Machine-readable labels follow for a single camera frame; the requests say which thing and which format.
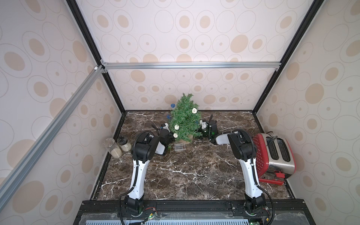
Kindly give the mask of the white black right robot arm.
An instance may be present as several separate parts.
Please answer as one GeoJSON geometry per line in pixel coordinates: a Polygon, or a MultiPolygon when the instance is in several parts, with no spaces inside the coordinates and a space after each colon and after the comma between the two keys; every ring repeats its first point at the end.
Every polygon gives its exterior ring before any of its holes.
{"type": "Polygon", "coordinates": [[[237,129],[220,134],[217,123],[200,120],[202,135],[214,145],[230,145],[233,155],[239,160],[245,182],[245,211],[248,215],[256,215],[266,205],[265,195],[259,186],[256,169],[256,146],[251,135],[237,129]]]}

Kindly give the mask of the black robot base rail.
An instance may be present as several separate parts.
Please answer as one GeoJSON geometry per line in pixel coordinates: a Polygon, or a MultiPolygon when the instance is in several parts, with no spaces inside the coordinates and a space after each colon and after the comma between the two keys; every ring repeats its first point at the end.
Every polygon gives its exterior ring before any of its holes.
{"type": "Polygon", "coordinates": [[[302,199],[267,201],[256,215],[245,211],[244,200],[145,201],[143,212],[119,209],[118,201],[84,201],[75,225],[313,225],[302,199]]]}

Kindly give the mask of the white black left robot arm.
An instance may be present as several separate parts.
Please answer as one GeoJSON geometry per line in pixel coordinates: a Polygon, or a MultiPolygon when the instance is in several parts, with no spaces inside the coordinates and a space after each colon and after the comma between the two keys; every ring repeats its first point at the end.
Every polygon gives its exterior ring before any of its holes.
{"type": "Polygon", "coordinates": [[[154,155],[165,155],[173,140],[173,133],[164,126],[160,127],[156,134],[149,130],[138,134],[131,151],[133,174],[130,189],[124,198],[125,208],[138,215],[142,213],[144,182],[148,165],[154,155]]]}

